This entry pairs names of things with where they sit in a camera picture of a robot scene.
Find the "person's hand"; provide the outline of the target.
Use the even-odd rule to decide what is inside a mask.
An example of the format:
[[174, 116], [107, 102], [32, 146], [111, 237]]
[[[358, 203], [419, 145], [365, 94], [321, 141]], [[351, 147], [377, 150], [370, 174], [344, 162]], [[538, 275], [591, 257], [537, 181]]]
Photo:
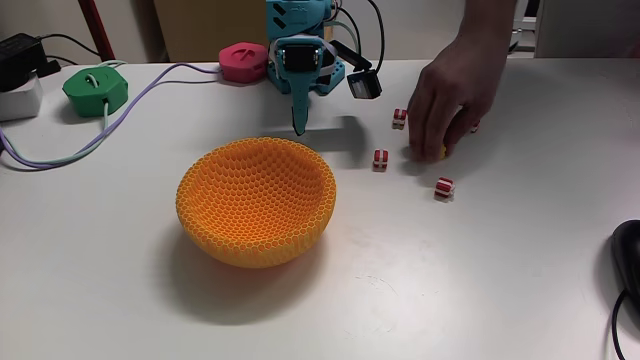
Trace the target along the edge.
[[489, 112], [508, 48], [507, 40], [459, 36], [421, 70], [408, 104], [415, 160], [439, 161]]

